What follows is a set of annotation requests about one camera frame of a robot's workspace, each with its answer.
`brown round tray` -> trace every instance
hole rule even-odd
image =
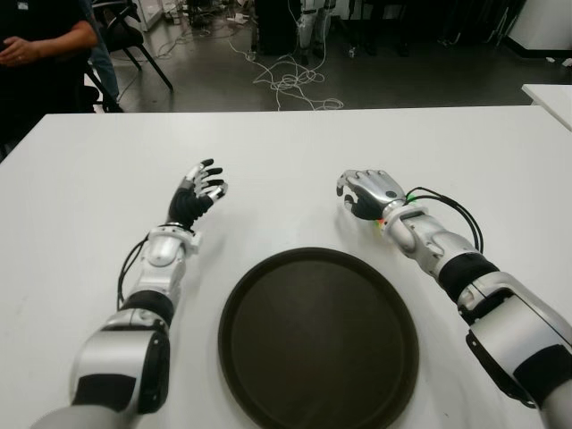
[[[374,268],[299,248],[240,280],[219,358],[234,398],[266,429],[380,429],[409,402],[419,349],[405,304]]]

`jeans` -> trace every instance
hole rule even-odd
[[[96,68],[99,79],[101,79],[101,84],[107,89],[109,95],[116,100],[119,96],[119,88],[117,87],[114,65],[111,62],[109,52],[107,52],[105,41],[97,28],[97,22],[93,14],[93,8],[91,7],[91,0],[80,0],[80,7],[97,34],[97,46],[91,49],[91,63]]]

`chair leg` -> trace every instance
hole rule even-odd
[[[153,68],[156,70],[156,72],[159,73],[159,76],[161,76],[161,79],[163,79],[164,84],[167,87],[169,87],[169,89],[172,91],[171,82],[164,75],[163,71],[159,68],[159,66],[157,65],[157,63],[155,62],[155,60],[153,59],[151,54],[145,49],[145,47],[143,45],[138,45],[137,47],[143,53],[143,55],[149,60],[149,63],[153,66]]]
[[[137,61],[135,57],[131,54],[131,52],[129,52],[129,49],[125,48],[123,49],[123,52],[129,57],[129,59],[135,64],[135,66],[141,70],[141,64],[139,64],[139,61]]]
[[[104,103],[107,103],[110,106],[110,110],[114,113],[122,113],[123,110],[119,107],[119,105],[114,100],[114,98],[111,97],[111,95],[109,94],[107,89],[105,89],[103,84],[96,77],[96,74],[93,72],[93,69],[89,66],[89,64],[86,67],[86,74],[91,79],[91,81],[94,83],[96,88],[99,89],[99,92],[101,92],[104,95]]]

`white cable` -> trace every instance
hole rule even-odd
[[[294,14],[292,13],[292,10],[290,9],[290,0],[286,0],[288,3],[288,9],[290,11],[290,15],[292,16],[292,19],[295,21],[296,23],[296,27],[298,27],[298,22],[296,21],[296,18],[294,17]],[[246,52],[240,51],[238,50],[236,47],[234,47],[234,45],[232,44],[231,40],[229,39],[229,45],[231,46],[231,49],[236,52],[237,54],[242,54],[244,55],[244,58],[249,62],[249,63],[254,63],[256,65],[258,65],[259,67],[262,67],[264,69],[264,71],[262,73],[260,73],[258,76],[255,77],[255,79],[252,81],[253,84],[257,84],[257,83],[267,83],[269,85],[269,88],[272,91],[276,92],[276,104],[278,105],[278,111],[280,112],[282,105],[280,103],[280,99],[278,97],[279,94],[283,94],[285,96],[288,97],[294,97],[294,98],[298,98],[300,100],[303,100],[305,102],[307,102],[310,107],[312,107],[312,110],[316,111],[316,110],[339,110],[341,108],[343,108],[343,103],[337,99],[337,98],[326,98],[325,100],[313,100],[311,98],[308,98],[306,96],[306,94],[304,94],[304,91],[302,89],[303,85],[307,85],[310,84],[312,82],[316,82],[316,83],[323,83],[325,81],[325,76],[322,73],[318,73],[316,72],[316,70],[318,70],[320,67],[322,67],[322,65],[324,65],[325,63],[325,57],[326,57],[326,50],[325,50],[325,30],[326,30],[326,25],[324,24],[324,37],[323,37],[323,41],[324,41],[324,58],[322,58],[322,62],[320,62],[314,69],[308,69],[307,67],[304,67],[303,65],[300,65],[296,62],[296,60],[292,57],[292,55],[283,55],[280,58],[278,58],[278,60],[276,61],[276,63],[274,63],[272,66],[270,67],[266,67],[264,65],[262,65],[261,63],[248,58],[248,54]],[[282,77],[279,80],[275,80],[274,79],[274,75],[272,73],[272,70],[274,67],[277,67],[279,65],[282,64],[288,64],[288,65],[293,65],[295,67],[295,74],[283,74]],[[269,79],[263,79],[263,76],[265,76],[266,74],[270,75],[270,80]]]

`silver robot arm segment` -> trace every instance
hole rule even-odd
[[[227,191],[209,180],[223,169],[203,161],[183,178],[167,223],[147,236],[142,273],[118,312],[84,344],[71,374],[71,406],[43,417],[34,429],[133,427],[166,401],[169,327],[181,295],[185,261],[198,252],[192,224]]]
[[[337,183],[355,216],[380,222],[388,236],[431,275],[469,324],[467,345],[497,386],[550,429],[572,428],[572,327],[522,283],[501,272],[427,209],[410,205],[389,174],[348,170]]]

